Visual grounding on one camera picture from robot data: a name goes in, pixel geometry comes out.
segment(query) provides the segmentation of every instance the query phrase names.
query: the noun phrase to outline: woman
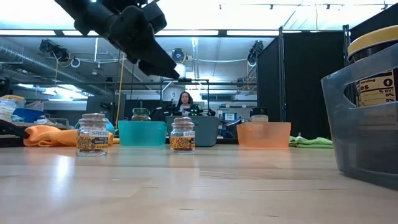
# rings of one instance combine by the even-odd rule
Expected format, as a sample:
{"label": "woman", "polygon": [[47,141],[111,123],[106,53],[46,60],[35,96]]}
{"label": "woman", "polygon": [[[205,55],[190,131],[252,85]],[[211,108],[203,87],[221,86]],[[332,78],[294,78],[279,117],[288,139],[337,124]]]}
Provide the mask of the woman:
{"label": "woman", "polygon": [[189,93],[183,91],[180,95],[180,99],[178,100],[177,108],[179,108],[179,112],[182,112],[183,116],[188,116],[191,108],[191,104],[193,103],[193,99]]}

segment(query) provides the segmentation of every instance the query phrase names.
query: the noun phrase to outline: yellow towel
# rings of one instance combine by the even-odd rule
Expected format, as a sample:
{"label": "yellow towel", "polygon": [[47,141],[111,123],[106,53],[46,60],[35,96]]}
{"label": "yellow towel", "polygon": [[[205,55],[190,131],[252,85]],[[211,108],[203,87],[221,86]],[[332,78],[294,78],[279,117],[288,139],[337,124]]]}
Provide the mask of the yellow towel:
{"label": "yellow towel", "polygon": [[[52,126],[37,125],[25,131],[29,134],[29,138],[24,139],[25,146],[76,146],[77,129],[59,130]],[[113,134],[109,133],[109,145],[119,143],[119,139],[114,139]]]}

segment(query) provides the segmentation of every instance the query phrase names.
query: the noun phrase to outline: nutrition label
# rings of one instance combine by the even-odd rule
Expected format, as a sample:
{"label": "nutrition label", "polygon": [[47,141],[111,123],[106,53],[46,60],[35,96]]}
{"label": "nutrition label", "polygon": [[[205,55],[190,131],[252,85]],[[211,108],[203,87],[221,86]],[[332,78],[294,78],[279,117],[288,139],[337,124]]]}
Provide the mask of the nutrition label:
{"label": "nutrition label", "polygon": [[356,89],[358,106],[380,105],[397,100],[392,70],[358,81]]}

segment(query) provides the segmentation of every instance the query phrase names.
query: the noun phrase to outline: wooden table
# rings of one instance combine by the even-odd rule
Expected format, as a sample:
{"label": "wooden table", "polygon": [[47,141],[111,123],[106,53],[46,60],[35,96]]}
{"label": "wooden table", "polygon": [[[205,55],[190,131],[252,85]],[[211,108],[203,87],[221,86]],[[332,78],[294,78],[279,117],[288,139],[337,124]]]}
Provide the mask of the wooden table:
{"label": "wooden table", "polygon": [[342,176],[330,149],[0,149],[0,223],[397,223],[398,193]]}

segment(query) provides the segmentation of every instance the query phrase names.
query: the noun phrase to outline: orange plastic bin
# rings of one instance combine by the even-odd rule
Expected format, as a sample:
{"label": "orange plastic bin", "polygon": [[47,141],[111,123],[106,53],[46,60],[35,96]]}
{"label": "orange plastic bin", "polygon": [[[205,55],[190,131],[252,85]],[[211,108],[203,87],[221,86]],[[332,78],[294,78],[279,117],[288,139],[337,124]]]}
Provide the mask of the orange plastic bin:
{"label": "orange plastic bin", "polygon": [[288,122],[248,122],[237,127],[240,146],[288,149],[291,124]]}

